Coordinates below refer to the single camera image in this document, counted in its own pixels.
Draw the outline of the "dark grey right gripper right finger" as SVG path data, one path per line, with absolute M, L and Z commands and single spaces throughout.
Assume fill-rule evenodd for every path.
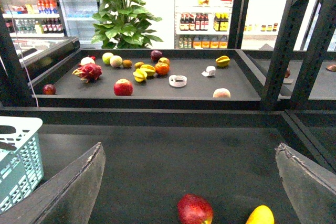
M 301 223 L 335 223 L 335 174 L 285 143 L 276 163 L 286 194 Z

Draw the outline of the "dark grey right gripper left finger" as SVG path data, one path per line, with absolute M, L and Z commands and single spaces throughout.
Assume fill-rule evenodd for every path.
M 1 214 L 1 223 L 88 223 L 105 163 L 103 146 L 97 143 Z

